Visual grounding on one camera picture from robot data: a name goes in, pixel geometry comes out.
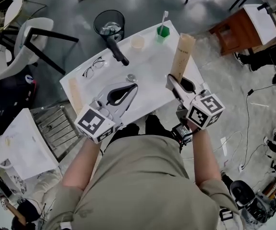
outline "eyeglasses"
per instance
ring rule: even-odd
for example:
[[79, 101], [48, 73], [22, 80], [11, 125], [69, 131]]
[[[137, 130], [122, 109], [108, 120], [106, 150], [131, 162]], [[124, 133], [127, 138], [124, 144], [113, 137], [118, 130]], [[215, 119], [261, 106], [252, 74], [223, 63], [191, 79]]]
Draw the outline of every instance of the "eyeglasses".
[[94, 70], [93, 69], [99, 69], [102, 68], [105, 64], [105, 60], [102, 59], [102, 57], [98, 57], [87, 70], [84, 71], [82, 74], [83, 77], [86, 77], [87, 79], [90, 79], [94, 76]]

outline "trash can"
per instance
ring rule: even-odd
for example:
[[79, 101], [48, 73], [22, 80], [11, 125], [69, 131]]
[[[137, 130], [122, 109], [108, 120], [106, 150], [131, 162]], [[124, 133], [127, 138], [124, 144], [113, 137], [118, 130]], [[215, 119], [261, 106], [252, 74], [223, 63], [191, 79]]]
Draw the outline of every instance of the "trash can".
[[119, 42], [124, 38], [125, 18], [117, 10], [101, 12], [94, 20], [94, 30], [106, 41], [113, 38]]

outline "toothbrush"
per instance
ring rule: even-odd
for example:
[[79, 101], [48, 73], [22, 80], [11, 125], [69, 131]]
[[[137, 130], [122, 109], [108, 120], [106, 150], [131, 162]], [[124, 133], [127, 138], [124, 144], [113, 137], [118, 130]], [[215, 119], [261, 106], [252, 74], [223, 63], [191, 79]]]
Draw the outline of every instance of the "toothbrush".
[[164, 11], [163, 16], [162, 16], [162, 23], [161, 23], [160, 33], [159, 33], [160, 36], [161, 36], [162, 30], [163, 30], [163, 22], [165, 21], [165, 18], [167, 18], [167, 16], [168, 16], [168, 11]]

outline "hand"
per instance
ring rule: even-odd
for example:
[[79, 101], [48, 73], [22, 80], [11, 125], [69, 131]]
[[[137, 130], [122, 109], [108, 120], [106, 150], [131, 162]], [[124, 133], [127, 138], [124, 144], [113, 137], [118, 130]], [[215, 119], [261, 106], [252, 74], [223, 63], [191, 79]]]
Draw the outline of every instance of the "hand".
[[2, 196], [2, 197], [0, 198], [0, 201], [3, 201], [4, 204], [5, 204], [5, 206], [7, 206], [7, 205], [9, 204], [9, 200], [8, 200], [5, 196]]

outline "khaki shirt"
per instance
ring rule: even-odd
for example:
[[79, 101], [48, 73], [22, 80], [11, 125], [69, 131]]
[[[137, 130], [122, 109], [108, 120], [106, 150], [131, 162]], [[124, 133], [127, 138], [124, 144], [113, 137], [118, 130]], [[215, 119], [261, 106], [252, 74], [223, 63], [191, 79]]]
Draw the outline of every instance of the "khaki shirt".
[[46, 229], [214, 230], [220, 207], [238, 214], [222, 181], [189, 180], [176, 141], [127, 137], [108, 146], [84, 192], [58, 191]]

